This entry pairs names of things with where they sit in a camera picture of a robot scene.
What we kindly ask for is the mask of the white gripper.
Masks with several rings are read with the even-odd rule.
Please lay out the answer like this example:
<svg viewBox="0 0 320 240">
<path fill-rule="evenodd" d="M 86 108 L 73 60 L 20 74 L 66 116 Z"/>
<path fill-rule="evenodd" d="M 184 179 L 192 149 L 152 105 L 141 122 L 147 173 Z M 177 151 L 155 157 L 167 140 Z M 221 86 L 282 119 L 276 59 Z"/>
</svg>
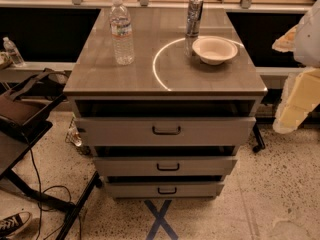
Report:
<svg viewBox="0 0 320 240">
<path fill-rule="evenodd" d="M 273 129 L 280 134 L 295 131 L 320 104 L 320 8 L 312 7 L 283 36 L 276 39 L 272 49 L 278 52 L 293 52 L 294 59 L 306 68 L 303 72 L 291 73 L 284 84 L 281 102 L 278 105 Z"/>
</svg>

